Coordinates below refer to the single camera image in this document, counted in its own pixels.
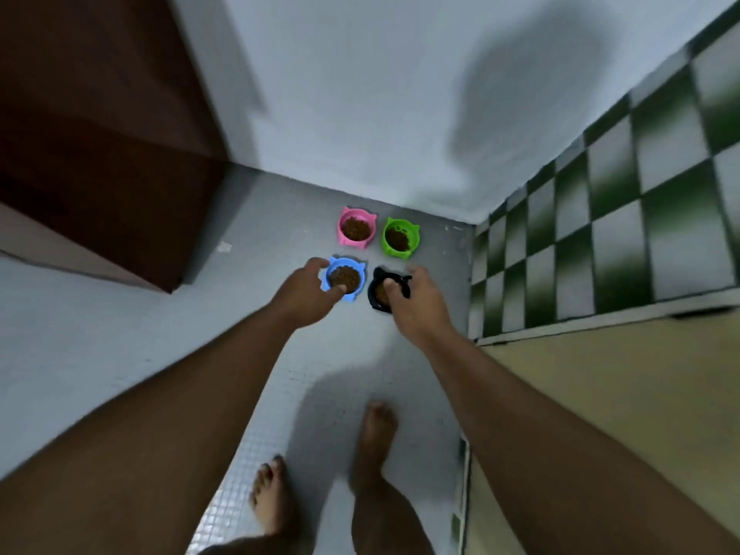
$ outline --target forearm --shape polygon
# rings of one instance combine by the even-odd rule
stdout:
[[[740,544],[627,448],[467,339],[423,350],[529,553],[738,553]]]
[[[292,331],[263,308],[93,411],[0,484],[0,542],[181,555]]]

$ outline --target hand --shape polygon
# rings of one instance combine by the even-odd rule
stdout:
[[[391,303],[393,319],[401,334],[422,350],[435,339],[455,334],[442,292],[424,267],[409,268],[412,291],[404,298],[401,288],[390,278],[383,281],[385,293]]]
[[[347,287],[339,284],[328,291],[321,289],[319,270],[328,266],[326,259],[313,257],[291,274],[278,289],[269,307],[284,315],[292,328],[312,325],[323,319],[342,299]]]

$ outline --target green cat bowl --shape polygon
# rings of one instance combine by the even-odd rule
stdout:
[[[389,230],[397,230],[405,235],[406,246],[408,247],[405,251],[397,249],[403,247],[402,237],[398,237],[391,233],[388,234],[388,237],[386,238],[385,235]],[[389,218],[385,222],[385,228],[383,228],[383,236],[380,239],[380,246],[383,248],[386,255],[408,259],[412,256],[413,252],[416,251],[416,248],[419,246],[420,239],[418,225],[412,224],[408,220],[394,220],[393,218]]]

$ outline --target leg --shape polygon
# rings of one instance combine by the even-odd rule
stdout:
[[[242,537],[224,545],[213,545],[200,555],[277,555],[295,553],[301,544],[301,519],[293,497],[285,461],[276,456],[257,471],[249,505],[262,524],[264,535]]]
[[[350,475],[355,493],[352,542],[357,555],[434,553],[409,500],[380,473],[397,428],[387,405],[368,404]]]

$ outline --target pink cat bowl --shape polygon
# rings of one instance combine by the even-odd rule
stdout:
[[[368,244],[375,237],[375,220],[377,220],[377,214],[345,206],[337,222],[339,244],[367,249]]]

